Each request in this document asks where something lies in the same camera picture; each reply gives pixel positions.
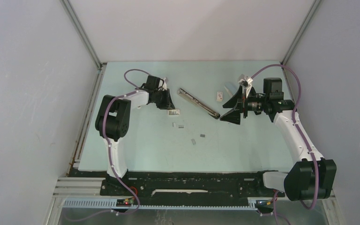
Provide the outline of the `beige black long stapler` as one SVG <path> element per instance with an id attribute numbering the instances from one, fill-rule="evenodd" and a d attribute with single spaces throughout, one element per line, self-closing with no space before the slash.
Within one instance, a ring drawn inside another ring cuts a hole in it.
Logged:
<path id="1" fill-rule="evenodd" d="M 183 88 L 179 88 L 177 90 L 177 94 L 179 96 L 181 96 L 183 99 L 185 99 L 186 101 L 188 101 L 188 102 L 194 104 L 195 106 L 201 108 L 202 110 L 204 110 L 209 116 L 213 117 L 214 119 L 218 120 L 220 118 L 220 113 L 213 110 L 207 104 L 205 104 L 201 100 L 197 99 L 195 96 L 191 95 L 189 92 L 187 92 Z"/>

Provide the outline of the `light blue stapler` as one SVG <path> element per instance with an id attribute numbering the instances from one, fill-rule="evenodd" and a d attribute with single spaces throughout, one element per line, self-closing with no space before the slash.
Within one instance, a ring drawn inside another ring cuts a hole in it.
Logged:
<path id="1" fill-rule="evenodd" d="M 225 90 L 230 97 L 234 96 L 238 90 L 238 88 L 232 83 L 225 84 Z"/>

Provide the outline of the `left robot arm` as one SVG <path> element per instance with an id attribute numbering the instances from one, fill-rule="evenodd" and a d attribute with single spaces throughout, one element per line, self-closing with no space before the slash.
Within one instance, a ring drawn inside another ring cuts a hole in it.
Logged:
<path id="1" fill-rule="evenodd" d="M 175 108 L 166 78 L 149 75 L 141 87 L 130 93 L 116 97 L 105 95 L 97 114 L 95 129 L 105 142 L 108 156 L 107 173 L 111 177 L 117 177 L 113 180 L 111 189 L 118 195 L 124 195 L 129 191 L 129 182 L 122 177 L 128 171 L 123 138 L 130 127 L 130 113 L 132 109 L 148 104 L 155 104 L 160 110 Z"/>

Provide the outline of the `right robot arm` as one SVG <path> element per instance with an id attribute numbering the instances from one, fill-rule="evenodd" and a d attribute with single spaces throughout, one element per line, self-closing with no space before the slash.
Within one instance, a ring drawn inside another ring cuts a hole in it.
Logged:
<path id="1" fill-rule="evenodd" d="M 289 172 L 264 172 L 262 178 L 254 182 L 255 192 L 266 196 L 275 189 L 291 201 L 329 198 L 337 166 L 312 144 L 295 103 L 284 98 L 281 78 L 265 78 L 263 93 L 257 93 L 252 82 L 252 78 L 241 75 L 237 92 L 223 105 L 229 111 L 220 120 L 239 125 L 248 112 L 268 115 L 282 134 L 294 162 Z"/>

